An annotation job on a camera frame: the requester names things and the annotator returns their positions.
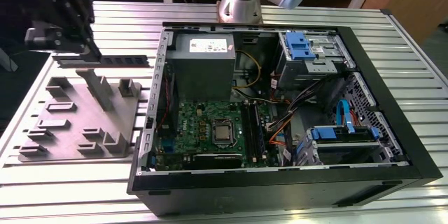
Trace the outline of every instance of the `blue latch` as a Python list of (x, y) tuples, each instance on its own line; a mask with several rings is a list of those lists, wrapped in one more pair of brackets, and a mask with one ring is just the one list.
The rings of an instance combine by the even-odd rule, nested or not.
[(335, 139), (334, 129), (331, 127), (314, 128), (321, 139)]
[(318, 132), (315, 131), (315, 129), (310, 129), (310, 136), (313, 137), (313, 140), (318, 139)]
[(315, 55), (310, 51), (309, 41), (302, 33), (286, 33), (286, 44), (293, 60), (314, 60)]
[(371, 131), (373, 139), (377, 140), (379, 138), (378, 128), (370, 127), (370, 131)]

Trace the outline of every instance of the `ram slot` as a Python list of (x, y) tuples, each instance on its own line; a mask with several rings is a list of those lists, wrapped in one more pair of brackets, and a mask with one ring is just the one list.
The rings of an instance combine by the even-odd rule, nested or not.
[(243, 146), (245, 146), (245, 157), (246, 161), (251, 163), (255, 162), (255, 154), (253, 148), (253, 129), (250, 126), (249, 117), (249, 105), (241, 103), (241, 119), (242, 119), (242, 133), (243, 133)]
[(254, 138), (254, 150), (255, 150), (255, 156), (257, 160), (259, 161), (262, 159), (262, 153), (263, 153), (263, 136), (262, 136), (262, 127), (261, 127), (261, 121), (259, 121), (259, 115), (258, 115), (258, 106), (255, 104), (250, 104), (250, 122), (253, 124), (253, 138)]

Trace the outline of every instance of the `cpu socket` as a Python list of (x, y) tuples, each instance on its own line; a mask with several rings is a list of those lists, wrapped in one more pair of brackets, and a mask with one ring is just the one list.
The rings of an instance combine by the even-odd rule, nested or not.
[(231, 121), (227, 119), (211, 120), (211, 143), (218, 148), (229, 147), (233, 145), (233, 126)]

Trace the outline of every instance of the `blue plastic clip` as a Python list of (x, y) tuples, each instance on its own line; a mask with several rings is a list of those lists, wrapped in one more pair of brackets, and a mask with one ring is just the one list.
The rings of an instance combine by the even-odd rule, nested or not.
[(318, 139), (318, 132), (315, 129), (310, 129), (310, 136), (313, 137), (313, 140)]
[(370, 131), (371, 131), (371, 135), (373, 135), (374, 140), (377, 140), (379, 138), (378, 128), (370, 127)]
[(342, 125), (342, 116), (341, 116), (341, 108), (343, 109), (343, 121), (347, 128), (347, 133), (354, 133), (354, 128), (351, 124), (351, 115), (349, 114), (349, 105), (346, 100), (339, 100), (337, 103), (335, 109), (335, 124)]
[(314, 128), (321, 139), (335, 139), (334, 129), (331, 127)]
[(302, 33), (286, 33), (286, 44), (291, 60), (314, 60), (315, 55), (310, 51), (309, 41)]

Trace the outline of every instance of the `motherboard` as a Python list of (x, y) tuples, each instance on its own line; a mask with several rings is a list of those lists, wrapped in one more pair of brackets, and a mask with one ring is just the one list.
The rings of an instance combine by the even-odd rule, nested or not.
[(217, 160), (225, 165), (234, 161), (231, 165), (241, 168), (267, 166), (262, 132), (269, 122), (265, 103), (179, 103), (177, 134), (159, 141), (157, 170), (187, 169), (191, 159), (202, 160), (203, 166), (218, 165)]

